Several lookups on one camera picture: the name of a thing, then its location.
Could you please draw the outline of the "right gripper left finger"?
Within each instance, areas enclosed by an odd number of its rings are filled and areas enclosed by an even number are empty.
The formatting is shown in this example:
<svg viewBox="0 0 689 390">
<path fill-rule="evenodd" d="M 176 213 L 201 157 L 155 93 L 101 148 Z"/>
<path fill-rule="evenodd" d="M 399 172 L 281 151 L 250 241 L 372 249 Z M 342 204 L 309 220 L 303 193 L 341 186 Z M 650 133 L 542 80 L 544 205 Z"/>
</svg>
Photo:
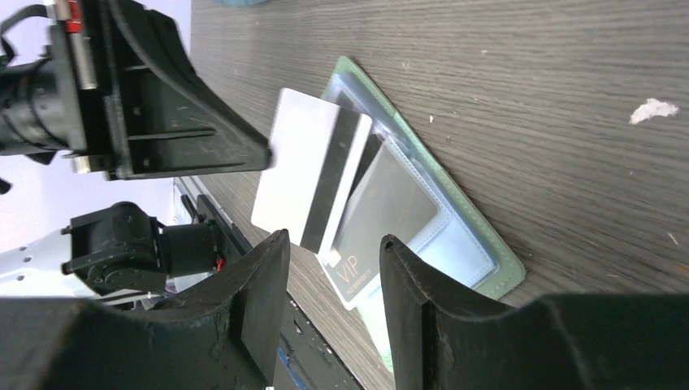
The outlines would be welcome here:
<svg viewBox="0 0 689 390">
<path fill-rule="evenodd" d="M 4 389 L 264 389 L 231 335 L 232 300 L 258 262 L 224 268 L 150 310 L 4 298 Z"/>
</svg>

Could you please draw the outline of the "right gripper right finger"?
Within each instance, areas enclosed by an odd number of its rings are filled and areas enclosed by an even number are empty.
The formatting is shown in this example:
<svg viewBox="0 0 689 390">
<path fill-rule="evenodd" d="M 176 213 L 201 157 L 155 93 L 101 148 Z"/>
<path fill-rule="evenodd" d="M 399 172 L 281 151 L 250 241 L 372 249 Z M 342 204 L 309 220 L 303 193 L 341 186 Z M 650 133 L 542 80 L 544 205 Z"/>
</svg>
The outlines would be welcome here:
<svg viewBox="0 0 689 390">
<path fill-rule="evenodd" d="M 399 389 L 685 389 L 685 294 L 561 293 L 515 308 L 393 235 L 380 277 Z"/>
</svg>

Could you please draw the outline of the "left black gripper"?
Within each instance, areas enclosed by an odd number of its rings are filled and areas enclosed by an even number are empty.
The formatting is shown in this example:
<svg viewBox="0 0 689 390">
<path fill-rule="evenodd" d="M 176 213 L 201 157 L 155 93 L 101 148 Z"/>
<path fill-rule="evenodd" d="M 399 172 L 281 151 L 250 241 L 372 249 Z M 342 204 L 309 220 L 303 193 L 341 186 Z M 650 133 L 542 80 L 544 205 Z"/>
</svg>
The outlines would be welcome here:
<svg viewBox="0 0 689 390">
<path fill-rule="evenodd" d="M 7 34 L 48 19 L 18 65 Z M 135 1 L 46 1 L 1 22 L 1 154 L 44 165 L 60 151 L 109 180 L 261 171 L 267 138 L 197 75 L 176 22 Z"/>
</svg>

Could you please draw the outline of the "white magnetic stripe card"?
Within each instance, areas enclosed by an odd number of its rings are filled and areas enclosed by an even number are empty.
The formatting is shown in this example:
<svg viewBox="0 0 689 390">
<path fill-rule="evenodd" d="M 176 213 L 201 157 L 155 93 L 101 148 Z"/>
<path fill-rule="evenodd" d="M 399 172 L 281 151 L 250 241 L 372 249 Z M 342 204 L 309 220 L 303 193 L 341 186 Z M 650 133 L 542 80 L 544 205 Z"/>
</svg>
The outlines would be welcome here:
<svg viewBox="0 0 689 390">
<path fill-rule="evenodd" d="M 250 221 L 286 229 L 293 244 L 330 250 L 371 133 L 369 115 L 294 89 L 279 94 Z"/>
</svg>

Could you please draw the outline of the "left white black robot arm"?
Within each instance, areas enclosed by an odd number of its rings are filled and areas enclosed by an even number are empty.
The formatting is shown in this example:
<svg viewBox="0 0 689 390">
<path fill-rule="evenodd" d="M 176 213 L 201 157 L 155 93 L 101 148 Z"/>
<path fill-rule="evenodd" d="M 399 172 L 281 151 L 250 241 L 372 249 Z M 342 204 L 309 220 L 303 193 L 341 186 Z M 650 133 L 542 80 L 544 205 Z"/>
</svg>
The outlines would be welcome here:
<svg viewBox="0 0 689 390">
<path fill-rule="evenodd" d="M 46 1 L 19 9 L 3 33 L 46 18 L 49 42 L 14 64 L 1 41 L 1 154 L 47 165 L 64 152 L 77 173 L 108 180 L 262 171 L 267 138 L 197 75 L 176 22 L 135 1 Z M 221 226 L 165 226 L 131 202 L 73 218 L 22 251 L 2 284 L 28 295 L 163 295 L 177 276 L 217 271 Z"/>
</svg>

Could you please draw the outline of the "black VIP card in holder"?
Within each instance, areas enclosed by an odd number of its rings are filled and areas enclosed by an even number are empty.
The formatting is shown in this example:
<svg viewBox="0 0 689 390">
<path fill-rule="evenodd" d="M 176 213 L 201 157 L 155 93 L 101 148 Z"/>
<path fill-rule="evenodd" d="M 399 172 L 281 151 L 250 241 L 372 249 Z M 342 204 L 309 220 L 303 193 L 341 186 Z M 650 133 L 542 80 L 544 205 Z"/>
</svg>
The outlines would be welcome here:
<svg viewBox="0 0 689 390">
<path fill-rule="evenodd" d="M 347 310 L 379 286 L 379 246 L 386 235 L 423 245 L 440 213 L 418 170 L 392 140 L 381 144 L 351 192 L 324 271 Z"/>
</svg>

